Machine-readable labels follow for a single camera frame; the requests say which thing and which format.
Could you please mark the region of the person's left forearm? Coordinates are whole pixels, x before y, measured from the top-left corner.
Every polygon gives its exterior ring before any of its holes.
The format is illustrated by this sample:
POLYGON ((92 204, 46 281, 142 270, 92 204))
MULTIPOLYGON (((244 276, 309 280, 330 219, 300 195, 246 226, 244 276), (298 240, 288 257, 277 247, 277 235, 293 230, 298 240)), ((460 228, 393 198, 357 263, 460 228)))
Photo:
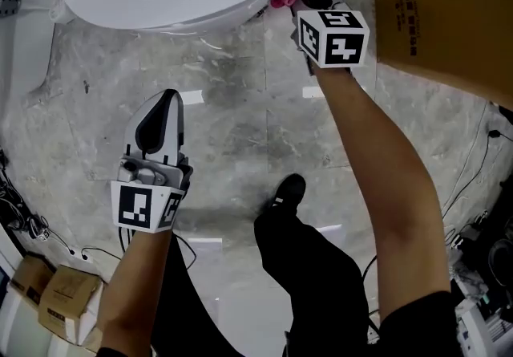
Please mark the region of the person's left forearm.
POLYGON ((104 290, 96 357, 149 357, 172 231, 137 232, 104 290))

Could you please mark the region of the large cardboard box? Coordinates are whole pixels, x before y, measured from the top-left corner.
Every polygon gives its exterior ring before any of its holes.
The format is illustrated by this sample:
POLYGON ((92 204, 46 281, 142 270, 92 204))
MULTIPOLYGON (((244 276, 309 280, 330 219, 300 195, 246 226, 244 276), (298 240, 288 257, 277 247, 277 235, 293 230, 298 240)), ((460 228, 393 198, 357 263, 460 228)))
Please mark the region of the large cardboard box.
POLYGON ((513 110, 513 0, 375 0, 378 61, 513 110))

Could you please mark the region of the person's right shoe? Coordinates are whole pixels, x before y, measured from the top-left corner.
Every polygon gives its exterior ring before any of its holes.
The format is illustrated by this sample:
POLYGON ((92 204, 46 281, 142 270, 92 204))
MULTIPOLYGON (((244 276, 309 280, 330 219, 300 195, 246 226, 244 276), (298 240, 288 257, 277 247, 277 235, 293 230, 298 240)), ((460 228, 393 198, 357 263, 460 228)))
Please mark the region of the person's right shoe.
POLYGON ((272 199, 272 207, 277 206, 296 211, 304 198, 305 190, 306 182, 302 175, 298 173, 288 175, 278 185, 272 199))

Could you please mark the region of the person's leg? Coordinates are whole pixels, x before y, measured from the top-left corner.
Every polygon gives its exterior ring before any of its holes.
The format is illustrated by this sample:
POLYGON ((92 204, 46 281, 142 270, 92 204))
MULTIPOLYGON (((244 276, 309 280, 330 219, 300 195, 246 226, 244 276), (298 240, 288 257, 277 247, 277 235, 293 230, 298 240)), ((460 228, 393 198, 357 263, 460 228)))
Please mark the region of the person's leg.
POLYGON ((294 211, 266 210, 254 233, 264 270, 291 301, 283 357, 364 355, 369 308, 356 262, 294 211))
POLYGON ((221 334, 189 277, 177 237, 168 250, 151 345, 158 357, 244 357, 221 334))

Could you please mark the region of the person's right leg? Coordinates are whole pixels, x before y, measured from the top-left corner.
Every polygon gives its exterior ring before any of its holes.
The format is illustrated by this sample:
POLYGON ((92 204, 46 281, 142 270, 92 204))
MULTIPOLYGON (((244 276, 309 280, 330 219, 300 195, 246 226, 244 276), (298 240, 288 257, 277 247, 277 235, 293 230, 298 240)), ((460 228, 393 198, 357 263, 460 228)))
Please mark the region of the person's right leg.
POLYGON ((294 211, 266 210, 254 233, 264 270, 291 301, 283 357, 364 355, 369 308, 356 262, 294 211))

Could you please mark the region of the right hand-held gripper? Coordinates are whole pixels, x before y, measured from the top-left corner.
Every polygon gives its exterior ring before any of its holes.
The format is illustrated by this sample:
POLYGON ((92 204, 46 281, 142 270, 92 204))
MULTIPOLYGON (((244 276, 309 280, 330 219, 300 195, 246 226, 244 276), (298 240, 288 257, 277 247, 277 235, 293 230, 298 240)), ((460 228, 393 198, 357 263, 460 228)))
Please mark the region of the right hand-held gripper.
POLYGON ((361 67, 365 63, 370 29, 359 11, 344 0, 296 0, 291 6, 296 27, 291 39, 313 68, 361 67))

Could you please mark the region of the person's left leg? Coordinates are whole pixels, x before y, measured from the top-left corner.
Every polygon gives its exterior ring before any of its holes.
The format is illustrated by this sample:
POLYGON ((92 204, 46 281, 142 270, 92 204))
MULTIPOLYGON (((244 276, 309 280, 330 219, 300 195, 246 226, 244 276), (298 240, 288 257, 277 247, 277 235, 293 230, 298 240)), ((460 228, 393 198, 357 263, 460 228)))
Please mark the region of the person's left leg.
POLYGON ((177 237, 168 250, 151 345, 158 357, 244 357, 221 334, 189 277, 177 237))

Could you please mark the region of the person's black shirt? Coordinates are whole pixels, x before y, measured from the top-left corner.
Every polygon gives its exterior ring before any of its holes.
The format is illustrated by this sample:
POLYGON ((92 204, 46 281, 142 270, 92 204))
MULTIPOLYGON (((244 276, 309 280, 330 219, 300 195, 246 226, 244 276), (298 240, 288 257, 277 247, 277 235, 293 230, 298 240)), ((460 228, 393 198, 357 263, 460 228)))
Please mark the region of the person's black shirt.
POLYGON ((414 300, 389 314, 379 340, 359 357, 459 357, 457 323, 450 292, 414 300))

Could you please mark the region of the small cardboard box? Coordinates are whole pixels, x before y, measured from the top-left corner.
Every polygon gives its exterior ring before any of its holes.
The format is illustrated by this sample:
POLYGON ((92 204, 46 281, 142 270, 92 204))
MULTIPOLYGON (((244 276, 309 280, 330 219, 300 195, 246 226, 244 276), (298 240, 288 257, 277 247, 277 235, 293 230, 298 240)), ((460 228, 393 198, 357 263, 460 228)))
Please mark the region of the small cardboard box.
POLYGON ((45 258, 27 254, 16 269, 10 284, 32 306, 38 308, 42 294, 54 273, 55 268, 45 258))
POLYGON ((101 277, 60 265, 38 306, 38 322, 58 337, 81 346, 97 322, 101 277))

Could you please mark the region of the white toilet with square tank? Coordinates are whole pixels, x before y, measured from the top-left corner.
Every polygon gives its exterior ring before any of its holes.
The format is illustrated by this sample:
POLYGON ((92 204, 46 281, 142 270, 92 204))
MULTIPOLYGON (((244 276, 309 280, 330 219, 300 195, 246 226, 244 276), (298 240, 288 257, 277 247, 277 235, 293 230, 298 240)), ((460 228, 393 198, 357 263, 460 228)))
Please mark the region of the white toilet with square tank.
POLYGON ((0 87, 4 100, 18 100, 40 87, 50 62, 54 0, 22 0, 16 15, 0 18, 0 87))

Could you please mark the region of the white power strip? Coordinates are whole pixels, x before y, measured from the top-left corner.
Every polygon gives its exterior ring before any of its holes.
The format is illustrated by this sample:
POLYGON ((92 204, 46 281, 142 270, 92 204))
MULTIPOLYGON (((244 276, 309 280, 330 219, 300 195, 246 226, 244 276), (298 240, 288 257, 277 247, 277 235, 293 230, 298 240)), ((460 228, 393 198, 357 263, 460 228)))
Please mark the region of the white power strip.
POLYGON ((69 255, 81 262, 92 263, 92 257, 86 254, 82 249, 76 247, 70 247, 68 250, 69 255))

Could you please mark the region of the grey metal bracket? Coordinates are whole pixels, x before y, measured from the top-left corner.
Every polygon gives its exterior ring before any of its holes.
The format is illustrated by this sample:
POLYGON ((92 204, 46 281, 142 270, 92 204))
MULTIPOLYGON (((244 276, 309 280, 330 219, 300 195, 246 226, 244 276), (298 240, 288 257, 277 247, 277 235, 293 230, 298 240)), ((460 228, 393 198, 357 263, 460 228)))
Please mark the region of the grey metal bracket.
POLYGON ((22 0, 0 0, 0 18, 16 15, 22 5, 22 0))

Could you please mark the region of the person's right forearm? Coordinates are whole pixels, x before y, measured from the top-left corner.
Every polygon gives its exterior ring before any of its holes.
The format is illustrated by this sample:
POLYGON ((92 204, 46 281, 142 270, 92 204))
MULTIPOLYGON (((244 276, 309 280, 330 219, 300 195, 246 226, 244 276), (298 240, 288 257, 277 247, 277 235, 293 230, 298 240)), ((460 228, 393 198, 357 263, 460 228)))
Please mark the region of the person's right forearm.
POLYGON ((314 72, 370 215, 381 318, 448 291, 438 195, 413 145, 348 71, 314 72))

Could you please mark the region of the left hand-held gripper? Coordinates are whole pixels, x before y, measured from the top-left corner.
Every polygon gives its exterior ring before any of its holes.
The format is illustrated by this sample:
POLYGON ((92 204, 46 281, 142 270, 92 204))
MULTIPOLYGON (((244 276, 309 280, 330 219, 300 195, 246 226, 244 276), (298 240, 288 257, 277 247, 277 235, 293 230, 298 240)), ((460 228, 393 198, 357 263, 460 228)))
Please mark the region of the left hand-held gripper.
POLYGON ((145 233, 173 228, 193 172, 180 154, 183 131, 184 107, 176 90, 152 96, 130 118, 123 137, 126 156, 111 182, 114 225, 145 233), (148 155, 155 162, 135 158, 148 155))

